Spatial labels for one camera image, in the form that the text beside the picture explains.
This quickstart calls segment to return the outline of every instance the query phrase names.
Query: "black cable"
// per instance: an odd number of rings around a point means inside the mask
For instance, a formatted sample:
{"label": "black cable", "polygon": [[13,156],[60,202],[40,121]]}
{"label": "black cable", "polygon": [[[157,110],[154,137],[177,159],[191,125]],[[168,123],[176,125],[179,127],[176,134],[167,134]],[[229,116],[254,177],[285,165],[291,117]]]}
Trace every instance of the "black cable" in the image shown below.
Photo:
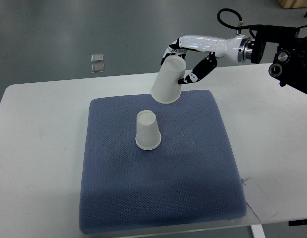
{"label": "black cable", "polygon": [[[224,21],[222,21],[222,19],[220,17],[221,13],[224,12],[224,11],[228,11],[228,12],[235,14],[238,17],[239,21],[243,20],[242,16],[237,11],[230,9],[230,8],[223,8],[220,11],[218,11],[218,13],[217,13],[217,20],[218,20],[219,23],[221,23],[223,26],[226,26],[227,28],[230,28],[230,29],[233,29],[233,30],[249,29],[250,35],[253,38],[256,38],[253,31],[256,31],[260,25],[258,25],[258,24],[257,25],[247,25],[247,26],[232,26],[232,25],[229,25],[229,24],[225,23]],[[300,30],[300,29],[306,28],[306,27],[307,27],[307,25],[300,26],[297,29]]]}
{"label": "black cable", "polygon": [[300,29],[302,29],[302,28],[306,28],[307,27],[307,25],[305,25],[305,26],[300,26],[300,27],[298,27],[298,30],[300,30]]}
{"label": "black cable", "polygon": [[239,19],[240,21],[243,20],[243,19],[242,19],[242,16],[241,16],[237,11],[235,11],[235,10],[233,10],[233,9],[230,9],[230,8],[223,8],[223,9],[221,9],[220,11],[218,11],[218,13],[217,13],[217,20],[218,20],[219,23],[221,23],[223,26],[226,26],[226,27],[228,27],[228,28],[230,28],[230,29],[234,29],[234,30],[242,30],[242,29],[250,29],[250,28],[252,28],[253,30],[256,30],[257,27],[259,26],[259,25],[248,25],[248,26],[232,26],[232,25],[229,25],[229,24],[225,23],[224,21],[222,21],[222,19],[221,19],[221,17],[220,17],[221,13],[224,12],[224,11],[229,11],[229,12],[235,14],[235,15],[238,17],[238,19]]}

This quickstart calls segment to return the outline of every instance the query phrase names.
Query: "gray floor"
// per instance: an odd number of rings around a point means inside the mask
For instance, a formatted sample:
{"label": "gray floor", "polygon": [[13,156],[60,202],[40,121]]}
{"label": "gray floor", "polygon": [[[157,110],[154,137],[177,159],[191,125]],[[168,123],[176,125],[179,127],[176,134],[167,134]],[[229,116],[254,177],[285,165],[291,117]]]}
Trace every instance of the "gray floor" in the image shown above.
{"label": "gray floor", "polygon": [[[180,36],[233,37],[216,20],[224,7],[237,10],[245,24],[307,25],[307,8],[282,9],[276,0],[0,0],[0,100],[11,84],[158,72],[164,50]],[[223,18],[236,24],[233,15]],[[261,62],[272,62],[275,51],[269,44]],[[95,53],[104,53],[103,73],[91,74]],[[187,55],[187,68],[202,58]],[[232,65],[218,60],[219,67]],[[307,238],[307,226],[263,228],[267,238]],[[252,237],[249,227],[167,236]]]}

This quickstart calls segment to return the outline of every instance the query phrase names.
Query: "robotic arm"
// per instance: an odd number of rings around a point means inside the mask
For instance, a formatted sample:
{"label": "robotic arm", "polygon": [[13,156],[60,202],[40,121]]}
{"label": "robotic arm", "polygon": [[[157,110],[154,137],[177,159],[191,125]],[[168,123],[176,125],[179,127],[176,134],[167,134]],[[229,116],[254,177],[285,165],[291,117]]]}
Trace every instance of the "robotic arm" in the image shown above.
{"label": "robotic arm", "polygon": [[[239,26],[231,26],[220,19],[223,11],[236,14]],[[307,36],[298,38],[301,28],[270,25],[242,26],[240,14],[232,9],[224,8],[217,14],[218,21],[224,26],[237,30],[237,36],[222,39],[212,36],[183,36],[166,49],[161,65],[166,57],[186,56],[187,51],[206,53],[192,72],[178,81],[178,84],[195,83],[206,77],[217,66],[217,58],[228,57],[232,62],[243,63],[250,60],[260,63],[267,42],[279,43],[273,63],[269,68],[270,76],[280,81],[280,86],[290,85],[307,94]],[[242,29],[249,29],[253,38],[240,35]]]}

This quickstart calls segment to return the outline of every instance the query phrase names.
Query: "paper cup held by robot hand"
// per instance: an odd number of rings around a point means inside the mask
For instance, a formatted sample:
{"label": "paper cup held by robot hand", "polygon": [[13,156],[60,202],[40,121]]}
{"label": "paper cup held by robot hand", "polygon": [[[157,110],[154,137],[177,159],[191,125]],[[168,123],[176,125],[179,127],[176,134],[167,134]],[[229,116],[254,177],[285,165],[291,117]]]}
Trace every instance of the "paper cup held by robot hand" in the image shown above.
{"label": "paper cup held by robot hand", "polygon": [[187,64],[178,56],[169,56],[161,66],[152,87],[152,97],[159,103],[173,103],[181,94],[178,80],[184,77]]}
{"label": "paper cup held by robot hand", "polygon": [[153,150],[161,142],[157,119],[152,111],[144,110],[137,114],[136,144],[143,150]]}

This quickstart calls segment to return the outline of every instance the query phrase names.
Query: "blue mesh pad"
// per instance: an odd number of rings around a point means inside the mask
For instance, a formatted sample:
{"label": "blue mesh pad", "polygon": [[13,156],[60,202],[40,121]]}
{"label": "blue mesh pad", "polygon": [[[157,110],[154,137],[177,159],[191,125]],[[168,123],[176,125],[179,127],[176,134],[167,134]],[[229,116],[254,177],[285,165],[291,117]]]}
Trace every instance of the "blue mesh pad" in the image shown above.
{"label": "blue mesh pad", "polygon": [[[135,143],[136,116],[152,110],[161,144]],[[246,202],[216,102],[207,90],[172,104],[150,94],[91,101],[80,199],[85,234],[239,218]]]}

